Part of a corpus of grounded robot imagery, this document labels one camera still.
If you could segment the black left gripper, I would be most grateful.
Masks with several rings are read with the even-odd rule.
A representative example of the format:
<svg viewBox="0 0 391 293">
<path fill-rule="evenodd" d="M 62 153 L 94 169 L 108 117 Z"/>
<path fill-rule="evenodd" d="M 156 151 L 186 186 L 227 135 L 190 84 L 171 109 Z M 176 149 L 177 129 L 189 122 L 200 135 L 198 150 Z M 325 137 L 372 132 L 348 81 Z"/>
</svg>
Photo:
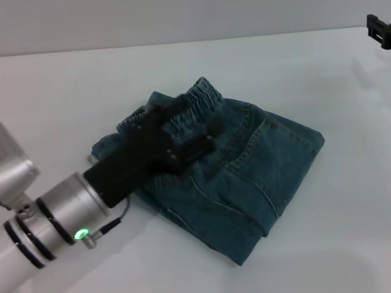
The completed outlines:
<svg viewBox="0 0 391 293">
<path fill-rule="evenodd" d="M 158 174 L 183 174 L 199 158 L 215 149 L 215 135 L 222 134 L 225 128 L 220 117 L 208 121 L 187 139 L 176 140 L 164 130 L 164 125 L 173 116 L 191 106 L 185 93 L 164 106 L 150 109 L 131 126 L 118 150 L 83 173 L 107 207 L 113 208 Z"/>
</svg>

